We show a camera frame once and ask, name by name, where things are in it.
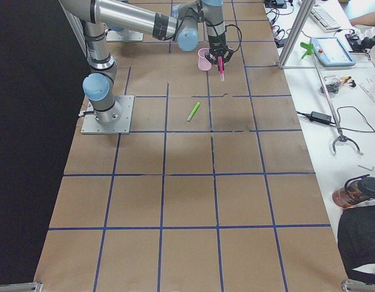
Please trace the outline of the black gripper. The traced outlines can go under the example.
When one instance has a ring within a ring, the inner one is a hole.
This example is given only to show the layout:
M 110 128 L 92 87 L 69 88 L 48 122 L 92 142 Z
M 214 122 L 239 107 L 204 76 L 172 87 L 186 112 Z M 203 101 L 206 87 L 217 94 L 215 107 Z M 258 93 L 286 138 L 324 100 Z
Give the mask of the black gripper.
M 234 49 L 228 47 L 225 33 L 226 31 L 220 33 L 216 29 L 207 29 L 210 52 L 206 53 L 205 57 L 211 64 L 218 63 L 218 57 L 222 57 L 223 63 L 226 64 L 235 53 Z

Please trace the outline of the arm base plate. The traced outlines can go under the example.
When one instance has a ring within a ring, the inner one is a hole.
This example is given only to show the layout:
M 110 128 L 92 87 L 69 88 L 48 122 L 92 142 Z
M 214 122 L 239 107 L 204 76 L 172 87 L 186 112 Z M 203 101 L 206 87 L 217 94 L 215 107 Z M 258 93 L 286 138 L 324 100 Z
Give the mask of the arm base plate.
M 88 102 L 82 134 L 129 134 L 135 96 L 114 96 L 114 106 L 108 111 L 96 111 Z
M 108 30 L 106 40 L 109 43 L 141 43 L 143 33 L 123 29 L 121 31 Z

